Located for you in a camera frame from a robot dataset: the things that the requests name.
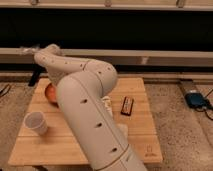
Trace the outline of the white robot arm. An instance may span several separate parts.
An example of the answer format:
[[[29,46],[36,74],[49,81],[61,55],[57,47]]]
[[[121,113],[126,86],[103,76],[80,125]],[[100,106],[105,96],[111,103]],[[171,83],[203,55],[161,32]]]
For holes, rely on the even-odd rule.
[[[34,60],[47,70],[59,109],[94,171],[148,171],[102,102],[117,83],[110,63],[65,57],[55,44]]]

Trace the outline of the white object behind arm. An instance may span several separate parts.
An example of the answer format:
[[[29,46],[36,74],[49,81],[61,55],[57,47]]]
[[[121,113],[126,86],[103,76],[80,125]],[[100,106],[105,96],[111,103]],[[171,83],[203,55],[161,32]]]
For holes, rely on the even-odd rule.
[[[104,103],[105,108],[107,109],[107,111],[109,112],[110,115],[113,115],[113,111],[112,111],[112,103],[111,103],[111,99],[109,96],[104,96],[102,98],[102,102]]]

